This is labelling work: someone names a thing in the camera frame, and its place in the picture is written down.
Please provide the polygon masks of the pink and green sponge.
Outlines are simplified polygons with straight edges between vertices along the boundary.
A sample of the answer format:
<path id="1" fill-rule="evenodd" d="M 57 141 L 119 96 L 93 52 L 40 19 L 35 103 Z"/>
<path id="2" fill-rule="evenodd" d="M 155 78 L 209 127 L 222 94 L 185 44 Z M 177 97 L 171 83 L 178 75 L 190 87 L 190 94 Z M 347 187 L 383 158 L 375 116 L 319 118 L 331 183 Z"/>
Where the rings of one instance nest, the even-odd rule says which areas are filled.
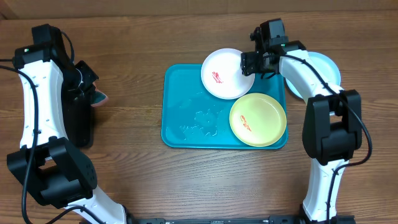
<path id="1" fill-rule="evenodd" d="M 94 108 L 103 106 L 108 100 L 109 98 L 107 95 L 105 95 L 102 91 L 96 89 L 91 99 L 91 106 Z"/>

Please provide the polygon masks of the white plate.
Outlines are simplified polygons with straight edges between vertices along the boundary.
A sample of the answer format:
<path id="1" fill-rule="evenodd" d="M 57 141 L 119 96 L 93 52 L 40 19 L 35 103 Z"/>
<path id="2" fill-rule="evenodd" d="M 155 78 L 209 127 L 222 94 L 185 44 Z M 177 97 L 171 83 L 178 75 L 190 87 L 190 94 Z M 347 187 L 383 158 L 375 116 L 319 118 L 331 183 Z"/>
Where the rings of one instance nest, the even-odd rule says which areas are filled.
<path id="1" fill-rule="evenodd" d="M 217 98 L 233 100 L 245 95 L 253 86 L 255 74 L 243 75 L 242 52 L 219 49 L 207 56 L 201 66 L 201 80 L 206 90 Z"/>

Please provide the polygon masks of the yellow-green plate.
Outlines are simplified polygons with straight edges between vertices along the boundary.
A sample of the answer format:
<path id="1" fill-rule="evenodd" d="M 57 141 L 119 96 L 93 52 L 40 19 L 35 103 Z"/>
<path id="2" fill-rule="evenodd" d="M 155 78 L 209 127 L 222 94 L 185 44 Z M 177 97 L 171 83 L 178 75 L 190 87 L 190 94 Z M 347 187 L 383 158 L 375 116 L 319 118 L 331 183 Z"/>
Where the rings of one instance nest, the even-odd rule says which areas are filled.
<path id="1" fill-rule="evenodd" d="M 250 93 L 235 101 L 229 112 L 233 134 L 253 147 L 267 147 L 285 133 L 287 117 L 282 105 L 269 95 Z"/>

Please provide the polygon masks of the light blue plate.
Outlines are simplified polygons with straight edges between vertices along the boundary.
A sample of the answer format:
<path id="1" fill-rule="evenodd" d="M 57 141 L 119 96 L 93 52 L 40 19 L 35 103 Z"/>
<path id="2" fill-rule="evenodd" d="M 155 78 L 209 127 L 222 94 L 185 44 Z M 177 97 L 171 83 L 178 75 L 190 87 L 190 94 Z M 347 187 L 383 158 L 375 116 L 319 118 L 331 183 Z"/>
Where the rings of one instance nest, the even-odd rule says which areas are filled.
<path id="1" fill-rule="evenodd" d="M 335 92 L 342 90 L 341 74 L 332 59 L 321 53 L 308 52 L 306 50 L 294 50 L 288 52 L 288 54 L 305 59 L 306 61 L 309 60 L 309 64 L 317 70 L 322 79 L 327 82 Z M 282 57 L 279 62 L 279 68 L 291 92 L 299 98 L 302 98 L 305 102 L 315 95 L 331 95 L 331 93 L 324 88 L 316 75 L 302 62 Z"/>

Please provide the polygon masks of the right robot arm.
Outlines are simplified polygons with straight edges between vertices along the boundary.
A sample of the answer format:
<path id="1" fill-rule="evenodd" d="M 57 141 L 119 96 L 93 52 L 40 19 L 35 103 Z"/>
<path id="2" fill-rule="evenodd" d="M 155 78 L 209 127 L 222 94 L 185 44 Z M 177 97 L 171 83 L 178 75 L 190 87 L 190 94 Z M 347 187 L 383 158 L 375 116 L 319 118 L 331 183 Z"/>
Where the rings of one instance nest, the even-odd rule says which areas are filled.
<path id="1" fill-rule="evenodd" d="M 337 214 L 336 200 L 343 173 L 362 143 L 359 93 L 329 81 L 303 43 L 289 40 L 281 19 L 263 22 L 250 39 L 255 50 L 241 54 L 243 75 L 282 75 L 306 103 L 302 142 L 311 158 L 307 194 L 299 214 L 271 216 L 269 223 L 354 223 L 354 217 Z"/>

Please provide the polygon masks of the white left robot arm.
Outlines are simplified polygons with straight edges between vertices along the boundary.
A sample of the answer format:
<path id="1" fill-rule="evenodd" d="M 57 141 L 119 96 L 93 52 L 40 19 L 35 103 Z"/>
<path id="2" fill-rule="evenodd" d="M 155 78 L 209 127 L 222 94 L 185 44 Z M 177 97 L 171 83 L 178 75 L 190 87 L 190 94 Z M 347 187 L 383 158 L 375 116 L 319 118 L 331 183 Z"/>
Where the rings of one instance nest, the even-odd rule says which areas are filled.
<path id="1" fill-rule="evenodd" d="M 76 212 L 89 223 L 134 223 L 125 206 L 98 186 L 95 167 L 83 148 L 93 143 L 94 108 L 107 99 L 97 74 L 75 62 L 69 38 L 59 28 L 32 28 L 34 43 L 15 51 L 12 71 L 22 83 L 24 130 L 7 167 L 22 184 L 22 198 Z"/>

